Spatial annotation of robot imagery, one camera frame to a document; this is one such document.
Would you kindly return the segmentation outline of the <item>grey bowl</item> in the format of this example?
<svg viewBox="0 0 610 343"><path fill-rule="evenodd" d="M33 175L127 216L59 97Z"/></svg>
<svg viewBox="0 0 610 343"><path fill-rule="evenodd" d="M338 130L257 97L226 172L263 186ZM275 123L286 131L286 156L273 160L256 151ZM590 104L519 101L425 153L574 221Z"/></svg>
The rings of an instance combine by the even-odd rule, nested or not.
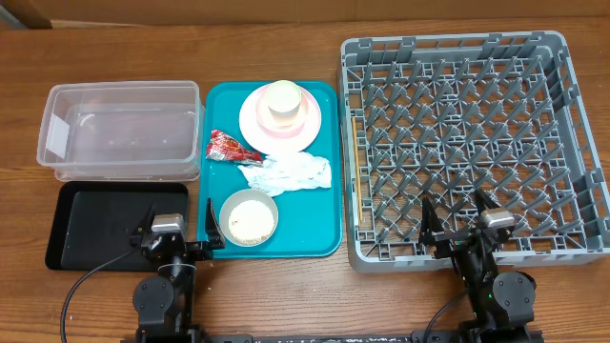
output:
<svg viewBox="0 0 610 343"><path fill-rule="evenodd" d="M247 201L247 200L257 200L257 201L263 202L266 206L268 206L270 208L270 210L272 211L272 213L274 215L274 231L273 231L272 235L275 233L275 229L278 224L278 209L277 209L277 206L276 206L274 200L269 195L267 195L265 192L261 192L259 190L254 190L254 189L248 189L248 190L242 190L242 191L236 192L233 195L231 195L224 202L224 204L221 207L221 211L220 211L220 219L219 219L220 230L223 232L224 236L229 241L231 241L233 244L235 244L239 247L249 248L249 247L258 246L262 243L254 245L254 246L238 245L238 244L234 243L234 238L231 236L231 234L229 233L229 230L228 230L230 212L238 204L240 204L241 202Z"/></svg>

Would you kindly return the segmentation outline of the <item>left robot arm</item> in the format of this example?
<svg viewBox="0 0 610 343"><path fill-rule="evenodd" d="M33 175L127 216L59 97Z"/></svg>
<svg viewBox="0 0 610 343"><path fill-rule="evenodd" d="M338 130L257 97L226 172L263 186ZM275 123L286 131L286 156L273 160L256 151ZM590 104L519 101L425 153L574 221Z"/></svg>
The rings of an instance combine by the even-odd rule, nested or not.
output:
<svg viewBox="0 0 610 343"><path fill-rule="evenodd" d="M211 200L207 201L204 229L208 238L189 242L182 214L148 212L130 237L130 243L156 268L141 281L132 296L138 313L137 342L210 342L211 337L192 322L196 263L212 260L225 248Z"/></svg>

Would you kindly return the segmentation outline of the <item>white napkin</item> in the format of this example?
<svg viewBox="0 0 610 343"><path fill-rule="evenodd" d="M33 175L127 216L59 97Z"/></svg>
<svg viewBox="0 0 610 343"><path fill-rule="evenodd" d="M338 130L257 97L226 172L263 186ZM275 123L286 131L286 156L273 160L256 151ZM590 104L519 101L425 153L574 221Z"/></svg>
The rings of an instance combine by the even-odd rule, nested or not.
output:
<svg viewBox="0 0 610 343"><path fill-rule="evenodd" d="M284 192L332 187L330 162L308 152L267 155L261 165L238 166L248 186L271 197Z"/></svg>

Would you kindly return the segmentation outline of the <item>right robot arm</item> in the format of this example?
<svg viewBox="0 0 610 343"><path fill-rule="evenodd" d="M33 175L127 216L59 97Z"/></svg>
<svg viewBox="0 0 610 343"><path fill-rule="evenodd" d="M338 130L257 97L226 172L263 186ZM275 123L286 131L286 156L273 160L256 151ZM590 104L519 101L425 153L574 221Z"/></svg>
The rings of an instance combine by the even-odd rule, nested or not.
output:
<svg viewBox="0 0 610 343"><path fill-rule="evenodd" d="M434 247L435 258L449 258L465 287L435 313L422 340L431 342L440 316L466 296L474 318L458 325L451 342L541 342L542 333L527 328L535 319L535 279L525 272L500 272L493 256L496 247L511 238L516 219L483 190L476 189L474 197L478 218L458 232L446 232L432 202L422 198L419 242Z"/></svg>

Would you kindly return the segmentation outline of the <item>red snack wrapper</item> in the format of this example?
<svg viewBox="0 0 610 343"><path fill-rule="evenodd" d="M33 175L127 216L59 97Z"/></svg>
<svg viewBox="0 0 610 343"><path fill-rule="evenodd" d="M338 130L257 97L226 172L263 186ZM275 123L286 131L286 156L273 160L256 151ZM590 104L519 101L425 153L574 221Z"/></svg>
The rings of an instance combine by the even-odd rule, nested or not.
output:
<svg viewBox="0 0 610 343"><path fill-rule="evenodd" d="M261 165L259 152L249 151L239 141L220 130L212 130L206 157L215 161L229 161L244 165Z"/></svg>

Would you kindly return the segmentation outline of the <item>pink bowl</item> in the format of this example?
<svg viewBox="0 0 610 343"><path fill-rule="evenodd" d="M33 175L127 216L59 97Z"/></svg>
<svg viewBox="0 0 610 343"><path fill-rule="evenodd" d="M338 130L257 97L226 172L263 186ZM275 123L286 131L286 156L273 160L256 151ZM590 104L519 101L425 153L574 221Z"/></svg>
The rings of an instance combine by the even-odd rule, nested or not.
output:
<svg viewBox="0 0 610 343"><path fill-rule="evenodd" d="M304 94L301 94L300 102L292 111L273 111L264 89L256 103L255 118L264 131L288 136L302 129L308 112L309 104Z"/></svg>

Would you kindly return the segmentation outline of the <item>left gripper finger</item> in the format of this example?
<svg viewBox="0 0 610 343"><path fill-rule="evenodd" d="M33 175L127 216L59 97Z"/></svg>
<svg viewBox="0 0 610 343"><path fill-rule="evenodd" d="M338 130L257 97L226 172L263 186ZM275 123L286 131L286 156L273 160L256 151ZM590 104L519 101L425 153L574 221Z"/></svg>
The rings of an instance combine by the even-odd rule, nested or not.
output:
<svg viewBox="0 0 610 343"><path fill-rule="evenodd" d="M150 205L136 228L130 234L131 246L140 246L145 235L151 230L155 217L155 205Z"/></svg>
<svg viewBox="0 0 610 343"><path fill-rule="evenodd" d="M207 199L205 233L212 250L223 250L225 248L225 236L220 230L211 198Z"/></svg>

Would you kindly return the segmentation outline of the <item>white rice pile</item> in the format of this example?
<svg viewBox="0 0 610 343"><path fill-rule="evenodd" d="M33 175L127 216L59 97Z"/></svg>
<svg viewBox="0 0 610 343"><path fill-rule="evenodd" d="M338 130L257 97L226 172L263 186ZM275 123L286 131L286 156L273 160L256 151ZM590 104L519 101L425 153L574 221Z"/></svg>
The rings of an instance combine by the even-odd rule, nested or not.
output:
<svg viewBox="0 0 610 343"><path fill-rule="evenodd" d="M247 200L230 212L228 230L238 245L254 246L263 243L274 229L274 215L263 202Z"/></svg>

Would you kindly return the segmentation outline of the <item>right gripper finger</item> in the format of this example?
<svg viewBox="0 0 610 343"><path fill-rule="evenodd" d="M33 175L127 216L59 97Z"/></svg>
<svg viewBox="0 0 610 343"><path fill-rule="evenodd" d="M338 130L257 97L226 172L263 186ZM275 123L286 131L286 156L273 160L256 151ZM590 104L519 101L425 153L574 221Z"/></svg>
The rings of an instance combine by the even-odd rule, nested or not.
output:
<svg viewBox="0 0 610 343"><path fill-rule="evenodd" d="M437 216L432 202L427 196L422 198L421 205L422 217L418 241L426 246L435 246L437 244L437 236L444 234L444 228Z"/></svg>
<svg viewBox="0 0 610 343"><path fill-rule="evenodd" d="M499 207L499 204L481 188L476 188L474 190L474 199L478 213L483 213L486 210L496 209Z"/></svg>

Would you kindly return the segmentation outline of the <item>pale green cup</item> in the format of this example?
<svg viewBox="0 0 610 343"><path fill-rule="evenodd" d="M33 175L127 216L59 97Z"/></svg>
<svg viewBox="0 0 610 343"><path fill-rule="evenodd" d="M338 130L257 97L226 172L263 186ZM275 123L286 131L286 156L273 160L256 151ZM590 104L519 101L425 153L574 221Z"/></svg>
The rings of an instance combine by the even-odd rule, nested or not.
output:
<svg viewBox="0 0 610 343"><path fill-rule="evenodd" d="M296 121L301 104L298 85L288 80L271 83L265 90L265 101L274 123L278 126L292 126Z"/></svg>

